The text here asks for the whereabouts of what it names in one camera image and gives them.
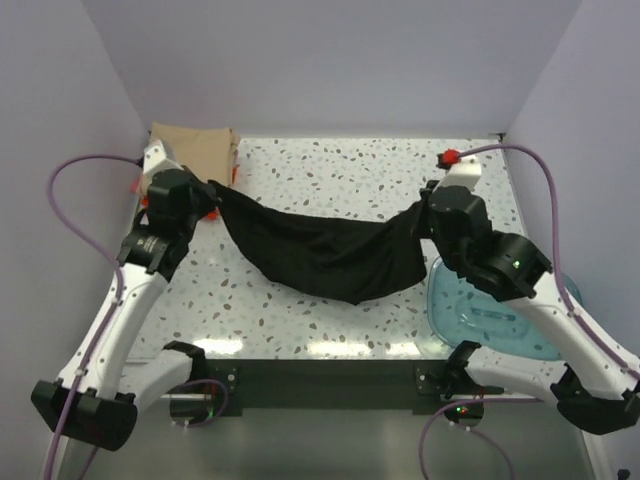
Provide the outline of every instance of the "beige towel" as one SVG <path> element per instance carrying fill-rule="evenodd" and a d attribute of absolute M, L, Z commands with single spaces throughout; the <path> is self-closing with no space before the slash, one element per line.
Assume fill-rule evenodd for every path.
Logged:
<path fill-rule="evenodd" d="M 151 139 L 167 142 L 177 162 L 186 165 L 201 181 L 216 180 L 231 185 L 240 143 L 240 137 L 232 129 L 198 130 L 154 122 Z M 147 191 L 148 183 L 148 179 L 142 179 L 143 192 Z"/>

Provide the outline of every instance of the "white wall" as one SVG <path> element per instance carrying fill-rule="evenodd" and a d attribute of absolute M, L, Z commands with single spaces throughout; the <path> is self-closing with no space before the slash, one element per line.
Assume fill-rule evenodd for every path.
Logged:
<path fill-rule="evenodd" d="M 503 132 L 580 0 L 83 0 L 147 123 Z"/>
<path fill-rule="evenodd" d="M 564 270 L 594 317 L 640 354 L 639 18 L 637 0 L 584 0 L 507 139 L 549 161 Z M 508 158 L 529 233 L 550 254 L 543 176 L 528 159 Z M 612 463 L 632 478 L 639 442 L 640 426 L 607 437 Z"/>
<path fill-rule="evenodd" d="M 79 154 L 138 156 L 145 131 L 77 0 L 10 0 L 1 10 L 0 478 L 33 479 L 48 436 L 31 389 L 55 379 L 110 280 L 103 261 L 54 219 L 46 178 Z M 128 166 L 93 165 L 65 175 L 57 192 L 115 251 L 133 176 Z"/>

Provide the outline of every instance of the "black cloth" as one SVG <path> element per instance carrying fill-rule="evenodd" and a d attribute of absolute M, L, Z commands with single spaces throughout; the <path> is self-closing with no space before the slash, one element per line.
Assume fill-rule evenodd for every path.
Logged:
<path fill-rule="evenodd" d="M 280 212 L 211 183 L 231 238 L 273 282 L 357 304 L 409 288 L 427 274 L 414 234 L 422 201 L 384 223 L 366 222 Z"/>

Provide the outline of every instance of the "translucent blue tray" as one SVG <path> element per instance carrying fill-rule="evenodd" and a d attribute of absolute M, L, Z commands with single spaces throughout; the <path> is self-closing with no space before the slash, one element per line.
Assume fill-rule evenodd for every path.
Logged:
<path fill-rule="evenodd" d="M 575 283 L 566 275 L 564 281 L 582 304 Z M 456 347 L 463 340 L 471 340 L 510 355 L 537 360 L 562 358 L 528 320 L 459 279 L 441 259 L 433 264 L 428 288 L 427 319 L 447 345 Z"/>

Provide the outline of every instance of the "speckled tabletop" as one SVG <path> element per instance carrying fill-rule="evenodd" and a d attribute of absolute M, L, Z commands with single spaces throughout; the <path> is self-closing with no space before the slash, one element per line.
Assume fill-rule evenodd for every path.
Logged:
<path fill-rule="evenodd" d="M 240 145 L 235 188 L 264 205 L 318 216 L 384 221 L 441 178 L 436 155 L 490 140 L 248 138 Z M 494 227 L 523 233 L 500 152 L 482 155 L 475 193 Z M 209 358 L 446 358 L 433 335 L 425 282 L 351 306 L 301 294 L 264 278 L 240 254 L 221 219 L 203 220 L 191 253 L 156 302 L 130 360 L 153 358 L 175 339 Z M 437 257 L 423 242 L 427 268 Z"/>

